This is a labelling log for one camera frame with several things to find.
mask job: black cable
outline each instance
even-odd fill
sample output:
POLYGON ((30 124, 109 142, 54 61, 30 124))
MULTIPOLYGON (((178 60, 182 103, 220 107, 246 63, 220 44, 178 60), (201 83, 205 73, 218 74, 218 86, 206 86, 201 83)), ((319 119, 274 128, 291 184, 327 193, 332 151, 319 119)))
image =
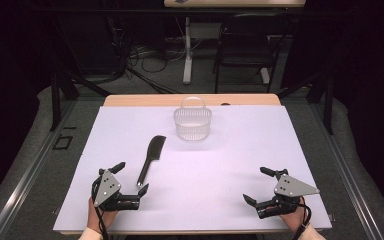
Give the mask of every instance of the black cable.
MULTIPOLYGON (((111 7, 111 8, 118 8, 118 2, 117 1, 100 1, 101 6, 103 7, 111 7)), ((101 79, 101 80, 95 80, 93 81, 94 84, 103 84, 115 81, 119 79, 121 76, 123 76, 126 68, 126 64, 124 62, 124 55, 125 55, 125 47, 129 48, 131 39, 124 34, 124 30, 122 28, 118 28, 116 25, 123 25, 123 21, 121 18, 116 17, 105 17, 108 27, 108 32, 110 34, 109 37, 112 38, 112 45, 114 46, 114 52, 116 54, 117 59, 117 71, 113 73, 111 76, 101 79), (118 34, 118 30, 123 31, 123 33, 120 35, 118 34)))
POLYGON ((183 55, 185 54, 185 49, 186 49, 186 46, 185 46, 185 43, 184 43, 184 41, 182 42, 183 43, 183 46, 180 46, 180 44, 178 44, 179 45, 179 47, 177 48, 177 50, 176 51, 171 51, 171 52, 175 52, 174 54, 173 54, 173 56, 172 57, 169 57, 169 61, 176 61, 176 60, 179 60, 179 59, 181 59, 182 57, 183 57, 183 55))
MULTIPOLYGON (((74 49, 71 47, 69 40, 65 36, 63 30, 61 29, 61 26, 59 25, 58 20, 52 19, 51 24, 54 26, 54 29, 57 31, 57 33, 59 33, 59 35, 61 36, 61 39, 63 40, 63 42, 65 43, 65 45, 69 49, 69 51, 71 52, 71 55, 73 56, 75 62, 78 65, 83 66, 80 59, 75 54, 74 49)), ((109 76, 106 79, 102 79, 102 80, 98 80, 98 81, 90 81, 90 80, 88 80, 88 81, 98 85, 98 84, 102 84, 102 83, 106 83, 106 82, 111 82, 111 81, 114 81, 114 80, 117 80, 118 78, 120 78, 123 75, 125 69, 123 69, 124 64, 123 64, 122 58, 120 56, 117 56, 117 58, 118 58, 118 65, 119 65, 117 72, 115 72, 114 74, 112 74, 111 76, 109 76)), ((83 84, 81 81, 78 81, 76 79, 73 79, 73 80, 75 83, 83 84)))
POLYGON ((160 69, 158 69, 158 70, 153 70, 153 71, 151 71, 151 70, 147 70, 147 69, 145 69, 144 63, 145 63, 145 59, 146 59, 146 58, 143 58, 143 59, 142 59, 141 67, 142 67, 142 69, 143 69, 145 72, 148 72, 148 73, 158 73, 158 72, 161 72, 161 71, 163 71, 163 70, 167 67, 167 63, 168 63, 168 59, 167 59, 165 56, 162 56, 162 58, 163 58, 163 61, 164 61, 164 65, 163 65, 162 68, 160 68, 160 69))
POLYGON ((102 215, 99 213, 99 207, 95 207, 96 215, 99 219, 99 230, 101 231, 102 237, 104 240, 109 240, 107 228, 105 227, 105 223, 102 219, 102 216, 104 215, 105 211, 102 211, 102 215))
POLYGON ((127 70, 131 73, 133 73, 134 75, 136 75, 137 77, 139 77, 141 80, 143 80, 144 82, 146 82, 149 86, 151 86, 155 91, 157 91, 158 93, 178 93, 178 94, 181 94, 181 92, 175 90, 175 89, 172 89, 172 88, 169 88, 169 87, 166 87, 158 82, 155 82, 145 76, 143 76, 142 74, 140 74, 139 72, 135 71, 133 68, 130 68, 128 67, 127 70))
POLYGON ((134 50, 132 50, 133 53, 131 52, 129 54, 129 57, 128 57, 128 59, 130 60, 130 66, 136 66, 139 63, 139 59, 140 59, 140 57, 139 57, 140 53, 138 51, 138 48, 134 47, 133 49, 134 49, 134 50))
POLYGON ((301 234, 307 229, 308 224, 310 223, 311 219, 311 209, 307 205, 304 204, 298 204, 298 207, 304 208, 304 216, 302 218, 302 224, 296 231, 295 235, 293 236, 292 240, 298 240, 298 238, 301 236, 301 234))

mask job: clear plastic container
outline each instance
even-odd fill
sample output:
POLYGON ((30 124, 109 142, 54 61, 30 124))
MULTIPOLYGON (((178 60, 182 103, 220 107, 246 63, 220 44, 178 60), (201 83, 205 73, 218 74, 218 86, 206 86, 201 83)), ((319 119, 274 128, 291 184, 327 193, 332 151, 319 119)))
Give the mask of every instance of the clear plastic container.
POLYGON ((186 141, 199 141, 205 139, 210 133, 211 110, 205 106, 199 97, 185 98, 180 108, 174 111, 177 135, 186 141), (187 102, 200 101, 199 106, 186 106, 187 102))

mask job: white table surface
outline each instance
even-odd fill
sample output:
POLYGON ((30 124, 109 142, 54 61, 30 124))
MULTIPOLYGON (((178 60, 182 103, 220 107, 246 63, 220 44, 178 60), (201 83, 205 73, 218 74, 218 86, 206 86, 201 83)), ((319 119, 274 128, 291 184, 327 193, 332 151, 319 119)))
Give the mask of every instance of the white table surface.
MULTIPOLYGON (((121 193, 136 194, 139 173, 153 136, 167 137, 160 160, 153 161, 145 183, 148 193, 138 211, 117 215, 109 232, 119 234, 257 233, 283 231, 279 217, 259 219, 242 194, 270 200, 277 184, 259 171, 287 168, 316 186, 283 106, 210 106, 211 133, 201 142, 177 137, 177 107, 101 107, 54 226, 63 234, 86 226, 87 199, 100 168, 120 162, 115 175, 121 193)), ((306 197, 317 229, 331 228, 320 195, 306 197)))

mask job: wooden table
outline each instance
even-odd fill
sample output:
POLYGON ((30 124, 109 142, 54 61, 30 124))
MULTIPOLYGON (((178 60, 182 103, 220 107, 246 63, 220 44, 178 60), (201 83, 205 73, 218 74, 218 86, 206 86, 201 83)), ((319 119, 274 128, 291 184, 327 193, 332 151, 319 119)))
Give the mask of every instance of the wooden table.
MULTIPOLYGON (((145 178, 148 193, 138 211, 117 215, 111 234, 288 231, 279 217, 259 219, 242 194, 259 202, 274 196, 277 180, 260 173, 262 166, 287 168, 291 176, 316 187, 289 115, 274 94, 112 95, 98 113, 54 230, 82 232, 87 205, 79 203, 90 196, 100 168, 126 162, 114 176, 122 194, 136 194, 155 135, 167 139, 145 178), (184 141, 175 131, 174 110, 189 96, 202 98, 213 113, 210 135, 199 142, 184 141)), ((306 202, 313 210, 313 226, 331 228, 320 195, 307 196, 306 202)))
MULTIPOLYGON (((178 3, 175 0, 165 0, 164 6, 169 8, 302 8, 305 0, 188 0, 178 3)), ((185 39, 186 59, 183 73, 183 83, 191 83, 192 73, 192 51, 191 38, 218 38, 220 24, 218 23, 197 23, 193 25, 190 18, 186 17, 185 39)), ((262 78, 265 83, 269 82, 267 69, 263 69, 262 78)))
POLYGON ((231 105, 277 105, 279 98, 275 94, 151 94, 151 95, 110 95, 104 107, 117 106, 179 106, 186 97, 196 96, 205 99, 209 106, 223 103, 231 105))

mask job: metal rail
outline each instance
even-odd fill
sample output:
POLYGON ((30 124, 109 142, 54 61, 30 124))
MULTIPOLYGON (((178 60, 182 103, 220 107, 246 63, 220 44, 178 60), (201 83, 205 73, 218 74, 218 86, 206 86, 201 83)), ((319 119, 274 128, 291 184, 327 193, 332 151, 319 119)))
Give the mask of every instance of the metal rail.
POLYGON ((366 200, 364 199, 360 189, 354 177, 347 165, 347 162, 342 155, 342 152, 336 143, 336 140, 333 135, 330 135, 323 124, 323 113, 320 109, 320 106, 317 104, 310 104, 310 109, 313 114, 318 119, 317 123, 320 127, 320 131, 323 133, 326 141, 330 145, 332 154, 334 156, 333 160, 339 175, 341 176, 342 182, 344 183, 345 189, 350 196, 351 202, 354 205, 355 211, 360 218, 361 224, 367 234, 367 237, 370 240, 383 240, 382 233, 380 232, 375 219, 373 218, 372 213, 370 212, 369 207, 367 206, 366 200))
POLYGON ((4 209, 0 213, 0 239, 4 239, 6 232, 11 226, 11 223, 15 219, 18 211, 20 210, 24 200, 27 197, 27 194, 32 188, 37 176, 39 175, 42 166, 45 164, 49 150, 52 148, 53 143, 58 138, 59 133, 64 126, 64 122, 73 112, 75 105, 75 101, 67 102, 67 105, 64 107, 61 114, 62 117, 60 124, 56 127, 55 131, 49 132, 36 158, 30 163, 14 192, 9 197, 4 209))

